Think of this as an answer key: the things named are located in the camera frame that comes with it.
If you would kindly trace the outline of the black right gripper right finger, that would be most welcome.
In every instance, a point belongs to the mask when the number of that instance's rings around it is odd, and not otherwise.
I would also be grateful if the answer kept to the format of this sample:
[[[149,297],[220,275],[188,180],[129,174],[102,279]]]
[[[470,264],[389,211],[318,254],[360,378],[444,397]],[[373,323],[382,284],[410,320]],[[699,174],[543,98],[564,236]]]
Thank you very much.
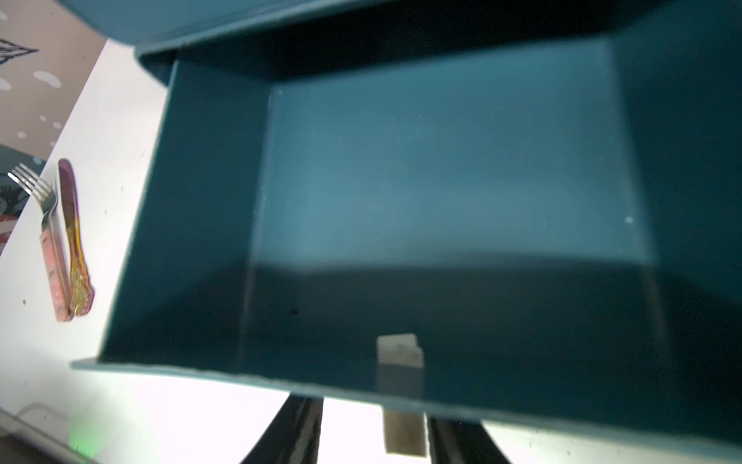
[[[480,423],[427,418],[433,464],[509,464]]]

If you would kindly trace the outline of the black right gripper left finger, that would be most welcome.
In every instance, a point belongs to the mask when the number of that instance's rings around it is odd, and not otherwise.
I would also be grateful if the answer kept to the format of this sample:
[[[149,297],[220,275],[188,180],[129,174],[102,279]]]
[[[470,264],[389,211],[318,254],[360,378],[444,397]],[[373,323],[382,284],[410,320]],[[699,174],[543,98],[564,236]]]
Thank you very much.
[[[323,398],[290,394],[243,464],[316,464]]]

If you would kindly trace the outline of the teal drawer cabinet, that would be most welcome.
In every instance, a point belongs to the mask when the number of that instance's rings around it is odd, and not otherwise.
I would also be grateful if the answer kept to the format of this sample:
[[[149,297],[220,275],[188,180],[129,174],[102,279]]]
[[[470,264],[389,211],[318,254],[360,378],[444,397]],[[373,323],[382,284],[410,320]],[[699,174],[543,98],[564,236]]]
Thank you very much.
[[[69,1],[168,89],[95,361],[741,459],[737,1]]]

